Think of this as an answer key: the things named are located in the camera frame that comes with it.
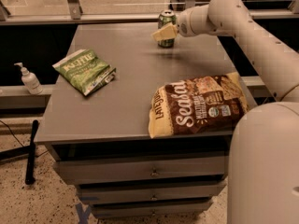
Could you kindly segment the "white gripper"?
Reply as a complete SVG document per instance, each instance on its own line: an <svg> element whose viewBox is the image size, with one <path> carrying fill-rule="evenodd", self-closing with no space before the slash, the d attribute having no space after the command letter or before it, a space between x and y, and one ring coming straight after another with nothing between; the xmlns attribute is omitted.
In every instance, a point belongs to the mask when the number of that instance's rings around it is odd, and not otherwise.
<svg viewBox="0 0 299 224"><path fill-rule="evenodd" d="M169 22L151 36L155 41L174 39L178 33L185 37L207 34L209 32L208 5L190 7L177 17L177 26Z"/></svg>

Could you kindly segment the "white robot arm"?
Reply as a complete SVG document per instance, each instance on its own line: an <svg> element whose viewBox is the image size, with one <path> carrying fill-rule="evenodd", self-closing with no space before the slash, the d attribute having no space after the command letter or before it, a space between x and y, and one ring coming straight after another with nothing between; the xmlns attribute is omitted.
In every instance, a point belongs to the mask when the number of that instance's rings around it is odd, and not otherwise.
<svg viewBox="0 0 299 224"><path fill-rule="evenodd" d="M236 125L228 164L227 224L299 224L299 53L256 23L242 0L210 0L153 33L225 33L245 53L272 103Z"/></svg>

